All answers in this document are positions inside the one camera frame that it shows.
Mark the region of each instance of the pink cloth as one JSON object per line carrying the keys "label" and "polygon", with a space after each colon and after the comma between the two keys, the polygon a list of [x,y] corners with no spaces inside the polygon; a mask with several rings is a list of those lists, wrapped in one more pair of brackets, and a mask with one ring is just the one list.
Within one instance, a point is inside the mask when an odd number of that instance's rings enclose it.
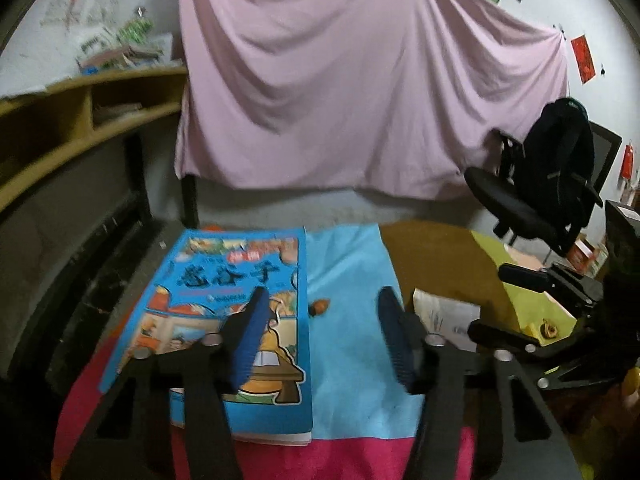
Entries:
{"label": "pink cloth", "polygon": [[180,0],[175,171],[451,198],[564,96],[562,34],[488,0]]}

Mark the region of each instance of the chair armrest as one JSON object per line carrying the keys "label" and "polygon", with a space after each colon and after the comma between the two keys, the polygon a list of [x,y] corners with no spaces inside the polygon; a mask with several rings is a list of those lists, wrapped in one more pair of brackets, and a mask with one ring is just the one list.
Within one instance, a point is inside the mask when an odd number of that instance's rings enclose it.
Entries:
{"label": "chair armrest", "polygon": [[510,141],[513,145],[522,146],[522,143],[518,139],[513,137],[511,134],[508,134],[504,130],[501,130],[500,128],[494,128],[490,133],[498,135],[503,144],[505,144],[507,141]]}
{"label": "chair armrest", "polygon": [[490,134],[498,135],[502,141],[502,157],[500,158],[498,177],[502,180],[508,180],[511,177],[513,163],[516,158],[522,156],[524,148],[519,140],[498,128],[491,130]]}
{"label": "chair armrest", "polygon": [[603,207],[604,206],[604,203],[603,203],[602,199],[600,198],[600,195],[595,190],[595,188],[591,185],[591,182],[588,182],[587,180],[582,178],[577,173],[572,173],[571,177],[572,177],[572,179],[574,179],[574,180],[578,181],[580,184],[582,184],[584,189],[586,189],[589,192],[589,194],[593,198],[593,201],[598,205],[598,207]]}

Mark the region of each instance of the metal screw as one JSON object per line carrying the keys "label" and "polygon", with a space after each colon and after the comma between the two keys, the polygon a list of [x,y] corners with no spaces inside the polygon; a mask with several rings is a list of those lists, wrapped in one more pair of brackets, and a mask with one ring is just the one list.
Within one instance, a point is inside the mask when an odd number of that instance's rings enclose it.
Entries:
{"label": "metal screw", "polygon": [[424,341],[429,346],[444,346],[445,344],[445,339],[439,334],[427,334]]}
{"label": "metal screw", "polygon": [[204,346],[218,346],[222,344],[222,336],[220,334],[205,334],[200,340]]}
{"label": "metal screw", "polygon": [[139,346],[133,351],[134,359],[146,359],[151,357],[151,348],[147,346]]}
{"label": "metal screw", "polygon": [[508,350],[499,348],[494,352],[494,357],[498,359],[498,361],[502,361],[503,363],[508,363],[513,359],[513,354]]}

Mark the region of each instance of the small snack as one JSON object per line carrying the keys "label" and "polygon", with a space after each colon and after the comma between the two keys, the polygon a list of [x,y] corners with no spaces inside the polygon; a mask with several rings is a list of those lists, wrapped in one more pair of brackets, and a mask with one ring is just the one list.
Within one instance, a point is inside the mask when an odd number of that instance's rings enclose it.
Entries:
{"label": "small snack", "polygon": [[558,327],[550,321],[543,319],[542,325],[540,325],[540,333],[545,339],[555,339],[558,337]]}
{"label": "small snack", "polygon": [[315,300],[309,305],[309,316],[314,317],[324,314],[329,308],[330,303],[331,300]]}

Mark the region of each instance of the backpack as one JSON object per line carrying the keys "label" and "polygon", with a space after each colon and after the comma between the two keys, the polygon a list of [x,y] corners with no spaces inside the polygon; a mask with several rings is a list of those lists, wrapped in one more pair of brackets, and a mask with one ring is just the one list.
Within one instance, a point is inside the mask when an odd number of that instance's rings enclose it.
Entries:
{"label": "backpack", "polygon": [[546,105],[512,157],[513,183],[524,202],[557,230],[587,225],[597,193],[593,133],[582,104],[561,98]]}

